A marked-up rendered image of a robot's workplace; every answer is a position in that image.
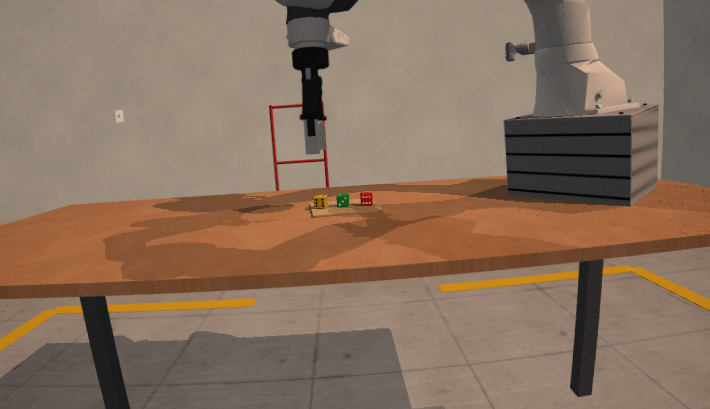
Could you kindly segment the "green die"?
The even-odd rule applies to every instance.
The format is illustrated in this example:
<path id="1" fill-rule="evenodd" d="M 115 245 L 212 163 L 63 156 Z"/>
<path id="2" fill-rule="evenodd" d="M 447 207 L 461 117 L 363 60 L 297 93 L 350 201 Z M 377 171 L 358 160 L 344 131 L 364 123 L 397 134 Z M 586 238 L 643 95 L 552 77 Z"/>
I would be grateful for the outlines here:
<path id="1" fill-rule="evenodd" d="M 338 194 L 337 195 L 337 207 L 349 207 L 349 194 Z"/>

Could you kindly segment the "red die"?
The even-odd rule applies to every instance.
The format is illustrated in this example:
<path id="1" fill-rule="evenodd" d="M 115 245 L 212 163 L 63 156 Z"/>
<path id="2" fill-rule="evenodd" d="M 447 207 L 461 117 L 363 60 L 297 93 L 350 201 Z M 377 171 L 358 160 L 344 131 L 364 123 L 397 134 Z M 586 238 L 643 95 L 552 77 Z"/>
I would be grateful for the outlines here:
<path id="1" fill-rule="evenodd" d="M 361 206 L 373 205 L 372 192 L 360 193 Z"/>

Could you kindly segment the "yellow die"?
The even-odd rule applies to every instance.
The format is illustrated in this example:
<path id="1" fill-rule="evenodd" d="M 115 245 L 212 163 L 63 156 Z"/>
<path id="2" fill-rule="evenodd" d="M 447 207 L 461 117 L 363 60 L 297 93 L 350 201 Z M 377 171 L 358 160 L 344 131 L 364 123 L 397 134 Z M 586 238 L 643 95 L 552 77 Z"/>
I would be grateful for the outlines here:
<path id="1" fill-rule="evenodd" d="M 315 209 L 326 208 L 327 206 L 328 206 L 327 195 L 316 195 L 314 197 L 314 208 Z"/>

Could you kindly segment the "tan mat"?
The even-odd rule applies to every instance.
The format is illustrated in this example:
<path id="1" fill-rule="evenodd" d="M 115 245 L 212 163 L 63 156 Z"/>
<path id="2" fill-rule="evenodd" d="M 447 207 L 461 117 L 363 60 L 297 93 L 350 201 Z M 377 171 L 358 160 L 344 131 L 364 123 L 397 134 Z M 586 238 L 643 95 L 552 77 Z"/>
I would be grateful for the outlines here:
<path id="1" fill-rule="evenodd" d="M 383 211 L 374 201 L 370 206 L 361 206 L 361 199 L 351 199 L 349 202 L 349 207 L 337 207 L 337 201 L 329 201 L 326 208 L 320 209 L 315 209 L 314 203 L 310 203 L 313 218 Z"/>

